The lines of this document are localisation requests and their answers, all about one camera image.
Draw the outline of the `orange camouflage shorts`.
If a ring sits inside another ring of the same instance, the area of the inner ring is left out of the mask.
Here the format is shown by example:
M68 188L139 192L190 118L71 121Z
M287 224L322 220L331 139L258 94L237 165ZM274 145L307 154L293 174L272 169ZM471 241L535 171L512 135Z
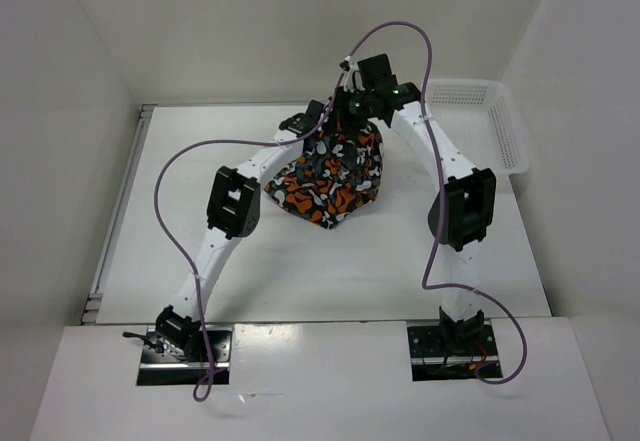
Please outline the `orange camouflage shorts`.
M376 200L383 166L383 137L366 121L351 132L321 132L264 192L286 213L331 230Z

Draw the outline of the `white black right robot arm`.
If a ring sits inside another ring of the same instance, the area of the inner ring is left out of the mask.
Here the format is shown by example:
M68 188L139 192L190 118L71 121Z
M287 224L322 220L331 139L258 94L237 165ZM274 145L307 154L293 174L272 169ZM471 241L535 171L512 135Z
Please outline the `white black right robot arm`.
M438 339L450 354L460 354L479 337L485 316L474 291L479 284L477 261L492 224L496 176L479 168L454 145L439 126L424 90L401 84L387 55L340 64L343 83L337 89L335 112L345 121L378 119L405 141L432 177L436 197L427 220L449 278L440 284Z

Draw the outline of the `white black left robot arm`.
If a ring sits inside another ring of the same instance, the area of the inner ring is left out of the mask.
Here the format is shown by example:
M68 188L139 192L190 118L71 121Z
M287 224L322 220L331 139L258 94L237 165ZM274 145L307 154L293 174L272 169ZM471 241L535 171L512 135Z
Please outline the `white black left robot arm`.
M282 121L270 141L200 141L178 151L161 168L153 195L156 219L190 268L190 279L156 319L156 336L175 359L185 361L197 357L208 343L207 336L202 333L206 304L232 252L257 227L263 185L301 155L304 142L319 131L329 113L329 102L312 100L305 112ZM162 219L160 187L169 167L179 157L196 148L215 144L254 146L259 150L235 167L222 166L217 170L206 207L205 235L198 255L193 258Z

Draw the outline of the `white perforated plastic basket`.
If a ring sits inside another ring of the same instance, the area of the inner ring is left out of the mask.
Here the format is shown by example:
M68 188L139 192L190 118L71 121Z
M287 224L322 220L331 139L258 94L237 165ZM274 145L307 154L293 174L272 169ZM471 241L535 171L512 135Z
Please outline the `white perforated plastic basket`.
M480 79L434 79L427 102L439 126L462 154L497 175L530 167L523 121L501 83Z

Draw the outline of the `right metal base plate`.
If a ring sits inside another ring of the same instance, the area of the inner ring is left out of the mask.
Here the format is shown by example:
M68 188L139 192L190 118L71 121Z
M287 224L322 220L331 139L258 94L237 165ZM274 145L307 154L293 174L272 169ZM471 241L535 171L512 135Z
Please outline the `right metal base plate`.
M414 382L468 380L480 369L483 378L503 378L494 332L486 322L480 333L460 347L449 347L436 321L408 323L406 327Z

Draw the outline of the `metal base plate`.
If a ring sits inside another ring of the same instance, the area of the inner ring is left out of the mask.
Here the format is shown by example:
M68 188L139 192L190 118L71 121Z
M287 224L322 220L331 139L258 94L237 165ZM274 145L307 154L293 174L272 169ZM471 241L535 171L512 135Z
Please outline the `metal base plate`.
M503 378L494 332L486 322L480 333L460 347L449 347L436 321L408 323L406 327L414 382L468 380L480 369L483 378Z
M215 362L214 386L229 384L233 333L232 326L207 326ZM201 334L196 336L187 353L161 341L153 326L146 327L142 339L137 386L194 386L208 373L209 362Z

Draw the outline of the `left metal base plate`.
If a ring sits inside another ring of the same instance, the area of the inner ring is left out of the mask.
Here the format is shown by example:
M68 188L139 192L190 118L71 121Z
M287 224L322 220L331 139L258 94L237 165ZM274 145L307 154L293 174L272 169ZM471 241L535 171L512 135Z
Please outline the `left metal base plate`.
M215 362L214 386L229 384L233 333L232 326L207 326ZM209 362L201 334L196 336L187 353L161 341L153 326L146 327L142 339L137 386L194 386L208 373Z

